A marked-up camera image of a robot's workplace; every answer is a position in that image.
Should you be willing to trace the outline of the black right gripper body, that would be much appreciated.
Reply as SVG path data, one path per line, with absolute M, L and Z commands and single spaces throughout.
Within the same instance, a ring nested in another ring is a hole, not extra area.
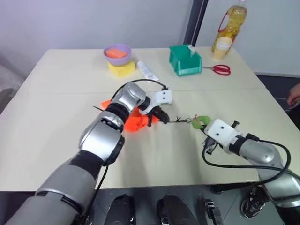
M 218 146 L 218 142 L 216 142 L 211 137 L 207 137 L 203 142 L 203 154 L 207 153 L 211 155 L 217 146 Z

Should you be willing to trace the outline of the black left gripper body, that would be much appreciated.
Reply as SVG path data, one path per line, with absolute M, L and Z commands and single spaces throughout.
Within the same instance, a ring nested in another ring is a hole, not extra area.
M 156 118 L 158 118 L 159 121 L 162 121 L 162 116 L 164 114 L 167 114 L 165 111 L 162 110 L 162 108 L 160 106 L 155 106 L 154 108 L 152 108 L 152 110 L 150 111 L 150 113 L 153 116 L 155 116 Z

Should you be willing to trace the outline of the bystander bare hand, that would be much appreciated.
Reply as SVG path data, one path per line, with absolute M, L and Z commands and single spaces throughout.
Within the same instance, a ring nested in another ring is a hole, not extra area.
M 300 101 L 300 83 L 298 83 L 292 89 L 290 89 L 286 101 L 290 107 L 293 107 L 295 104 L 297 104 Z

